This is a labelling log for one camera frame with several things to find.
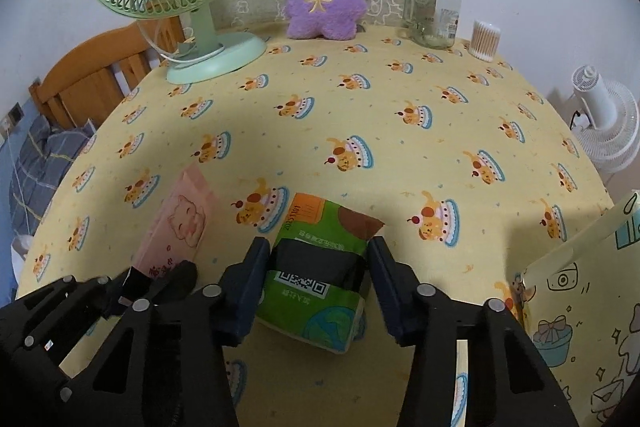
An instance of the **fan stand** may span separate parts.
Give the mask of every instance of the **fan stand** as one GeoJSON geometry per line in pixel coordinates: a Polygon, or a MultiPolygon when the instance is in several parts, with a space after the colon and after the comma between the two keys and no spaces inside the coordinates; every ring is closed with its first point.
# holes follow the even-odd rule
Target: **fan stand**
{"type": "Polygon", "coordinates": [[[195,64],[169,62],[166,79],[171,84],[194,84],[231,73],[253,62],[267,49],[267,44],[260,37],[249,32],[218,35],[209,4],[191,12],[191,27],[196,47],[191,53],[180,57],[180,60],[195,60],[208,55],[218,49],[220,44],[225,48],[213,57],[195,64]]]}

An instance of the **pink paper bag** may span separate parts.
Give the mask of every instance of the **pink paper bag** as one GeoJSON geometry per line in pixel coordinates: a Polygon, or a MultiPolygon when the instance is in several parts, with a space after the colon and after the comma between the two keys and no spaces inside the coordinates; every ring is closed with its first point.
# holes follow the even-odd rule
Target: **pink paper bag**
{"type": "Polygon", "coordinates": [[[180,173],[136,252],[133,268],[156,279],[180,261],[193,261],[215,197],[196,164],[180,173]]]}

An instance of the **glass jar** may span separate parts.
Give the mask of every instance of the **glass jar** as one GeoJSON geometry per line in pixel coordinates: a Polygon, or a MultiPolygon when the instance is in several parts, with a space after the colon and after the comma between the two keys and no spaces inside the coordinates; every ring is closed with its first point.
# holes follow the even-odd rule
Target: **glass jar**
{"type": "Polygon", "coordinates": [[[443,50],[453,46],[462,0],[404,0],[402,19],[421,46],[443,50]]]}

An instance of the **blue plaid bedding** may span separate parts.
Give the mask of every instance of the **blue plaid bedding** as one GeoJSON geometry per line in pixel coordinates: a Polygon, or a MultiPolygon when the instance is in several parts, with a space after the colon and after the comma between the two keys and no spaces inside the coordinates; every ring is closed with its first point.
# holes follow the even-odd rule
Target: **blue plaid bedding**
{"type": "Polygon", "coordinates": [[[91,135],[89,128],[60,131],[44,116],[36,118],[11,179],[9,208],[15,233],[35,234],[62,178],[91,135]]]}

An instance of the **green package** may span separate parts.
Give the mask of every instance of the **green package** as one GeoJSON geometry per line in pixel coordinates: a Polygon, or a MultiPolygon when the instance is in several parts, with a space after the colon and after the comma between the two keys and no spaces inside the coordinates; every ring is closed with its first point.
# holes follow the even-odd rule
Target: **green package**
{"type": "Polygon", "coordinates": [[[296,194],[271,252],[257,317],[290,337],[346,352],[369,289],[364,253],[383,225],[332,201],[296,194]]]}

